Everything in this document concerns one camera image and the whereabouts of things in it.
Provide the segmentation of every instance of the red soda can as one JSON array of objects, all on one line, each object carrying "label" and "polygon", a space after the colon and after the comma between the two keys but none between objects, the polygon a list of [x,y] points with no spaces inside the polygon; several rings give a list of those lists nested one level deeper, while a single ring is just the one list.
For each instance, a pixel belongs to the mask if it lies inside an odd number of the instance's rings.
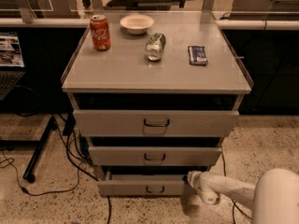
[{"label": "red soda can", "polygon": [[111,47],[109,25],[105,15],[93,15],[90,29],[95,49],[107,50]]}]

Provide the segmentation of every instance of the white bowl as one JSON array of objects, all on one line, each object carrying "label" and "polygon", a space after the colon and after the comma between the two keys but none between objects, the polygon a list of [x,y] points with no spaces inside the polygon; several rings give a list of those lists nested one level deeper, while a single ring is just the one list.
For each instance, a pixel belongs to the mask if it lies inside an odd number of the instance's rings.
[{"label": "white bowl", "polygon": [[132,14],[121,19],[121,26],[133,35],[146,33],[153,23],[153,18],[141,14]]}]

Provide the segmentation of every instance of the black drawer handle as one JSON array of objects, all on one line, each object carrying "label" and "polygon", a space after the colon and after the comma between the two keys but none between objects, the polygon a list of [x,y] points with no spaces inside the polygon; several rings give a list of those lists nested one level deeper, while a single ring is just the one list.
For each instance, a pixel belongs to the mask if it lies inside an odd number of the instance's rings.
[{"label": "black drawer handle", "polygon": [[169,119],[167,119],[166,123],[154,123],[154,124],[147,123],[147,120],[143,119],[143,124],[148,127],[167,127],[169,126],[169,123],[170,123]]},{"label": "black drawer handle", "polygon": [[150,193],[150,194],[161,194],[161,193],[164,193],[165,191],[165,187],[162,186],[161,190],[150,190],[149,187],[147,186],[147,193]]},{"label": "black drawer handle", "polygon": [[144,154],[144,159],[145,159],[146,161],[164,161],[165,158],[166,158],[166,155],[165,155],[165,154],[163,154],[163,156],[162,156],[160,159],[151,159],[151,158],[148,158],[148,156],[147,156],[146,153]]}]

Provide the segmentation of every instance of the white robotic arm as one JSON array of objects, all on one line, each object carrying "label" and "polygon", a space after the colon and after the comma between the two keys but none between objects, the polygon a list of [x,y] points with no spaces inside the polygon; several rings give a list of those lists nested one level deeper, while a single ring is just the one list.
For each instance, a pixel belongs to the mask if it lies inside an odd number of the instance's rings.
[{"label": "white robotic arm", "polygon": [[220,202],[220,194],[252,211],[252,224],[299,223],[299,175],[272,169],[256,186],[210,172],[192,171],[188,182],[206,204]]}]

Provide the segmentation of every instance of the black metal stand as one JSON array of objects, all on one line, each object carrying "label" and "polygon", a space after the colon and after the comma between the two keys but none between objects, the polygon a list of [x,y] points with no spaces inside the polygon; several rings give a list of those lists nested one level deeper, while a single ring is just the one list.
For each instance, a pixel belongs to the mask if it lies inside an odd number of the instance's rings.
[{"label": "black metal stand", "polygon": [[4,147],[7,150],[13,149],[30,149],[32,147],[35,152],[26,168],[23,179],[27,180],[29,183],[36,181],[36,177],[33,174],[33,171],[36,166],[36,162],[39,158],[39,155],[46,144],[46,141],[49,137],[50,130],[56,129],[55,118],[51,117],[48,121],[48,124],[40,138],[40,140],[0,140],[0,147]]}]

